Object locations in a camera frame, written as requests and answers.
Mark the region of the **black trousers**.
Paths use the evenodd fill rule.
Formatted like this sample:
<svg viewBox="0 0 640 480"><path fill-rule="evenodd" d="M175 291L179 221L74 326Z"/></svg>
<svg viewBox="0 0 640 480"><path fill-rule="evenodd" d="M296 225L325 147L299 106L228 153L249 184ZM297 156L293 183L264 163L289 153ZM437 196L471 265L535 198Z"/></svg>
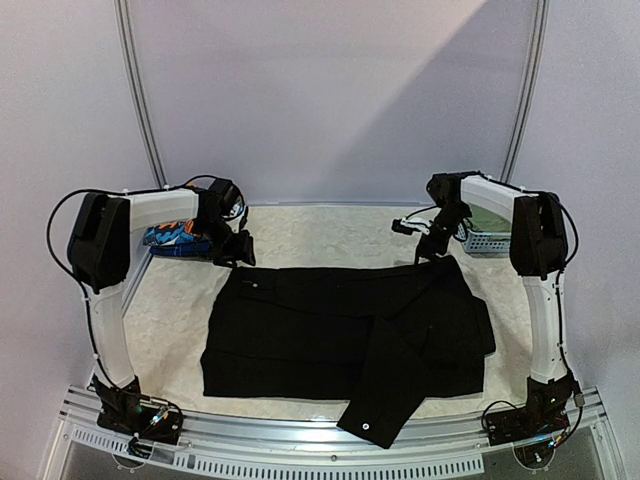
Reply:
<svg viewBox="0 0 640 480"><path fill-rule="evenodd" d="M389 448L427 399L479 394L496 349L457 261L236 268L201 357L207 397L343 400L338 427Z"/></svg>

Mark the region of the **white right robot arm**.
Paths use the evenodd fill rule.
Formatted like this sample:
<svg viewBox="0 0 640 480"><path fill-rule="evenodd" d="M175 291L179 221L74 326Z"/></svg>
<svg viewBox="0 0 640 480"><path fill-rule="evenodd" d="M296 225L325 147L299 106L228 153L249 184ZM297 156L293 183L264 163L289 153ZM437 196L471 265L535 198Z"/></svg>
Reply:
<svg viewBox="0 0 640 480"><path fill-rule="evenodd" d="M438 173L426 192L439 213L421 234L415 259L435 259L446 253L449 240L471 205L482 207L511 224L509 258L521 277L529 302L532 361L528 396L539 397L517 415L517 427L537 436L552 424L556 409L551 401L582 393L568 365L565 348L564 273L573 255L565 224L569 221L559 197L490 178L479 171Z"/></svg>

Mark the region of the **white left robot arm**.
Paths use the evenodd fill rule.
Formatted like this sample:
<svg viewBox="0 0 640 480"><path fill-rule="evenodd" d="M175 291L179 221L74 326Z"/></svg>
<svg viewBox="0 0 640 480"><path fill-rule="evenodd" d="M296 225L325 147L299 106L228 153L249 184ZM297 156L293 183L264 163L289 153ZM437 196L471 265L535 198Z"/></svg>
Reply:
<svg viewBox="0 0 640 480"><path fill-rule="evenodd" d="M192 222L201 240L178 245L175 255L208 261L224 268L256 263L254 240L245 225L249 207L230 179L211 176L210 186L193 179L183 184L134 191L83 188L63 196L63 206L82 201L70 234L67 259L58 267L80 288L93 358L95 390L105 397L120 394L108 410L128 434L148 426L148 412L140 399L124 331L124 284L131 266L132 233L161 224Z"/></svg>

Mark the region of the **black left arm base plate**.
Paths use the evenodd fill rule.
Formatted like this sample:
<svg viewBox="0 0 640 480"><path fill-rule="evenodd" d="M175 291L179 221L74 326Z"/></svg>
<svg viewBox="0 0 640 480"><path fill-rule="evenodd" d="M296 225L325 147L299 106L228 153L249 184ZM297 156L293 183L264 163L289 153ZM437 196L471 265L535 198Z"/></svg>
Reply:
<svg viewBox="0 0 640 480"><path fill-rule="evenodd" d="M109 387L94 379L93 388L101 402L99 427L142 440L178 445L184 414L175 403L143 394L137 379L124 388Z"/></svg>

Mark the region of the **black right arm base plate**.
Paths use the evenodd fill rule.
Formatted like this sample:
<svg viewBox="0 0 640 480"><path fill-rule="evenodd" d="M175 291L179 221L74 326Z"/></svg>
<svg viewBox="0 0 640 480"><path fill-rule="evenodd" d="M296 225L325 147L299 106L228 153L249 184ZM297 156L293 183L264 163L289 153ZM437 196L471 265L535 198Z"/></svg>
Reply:
<svg viewBox="0 0 640 480"><path fill-rule="evenodd" d="M556 402L552 410L543 413L540 407L517 407L506 400L492 402L481 415L481 427L491 446L515 443L538 437L549 438L548 447L557 449L577 430L583 417L583 394L574 399L578 417L571 424L565 407Z"/></svg>

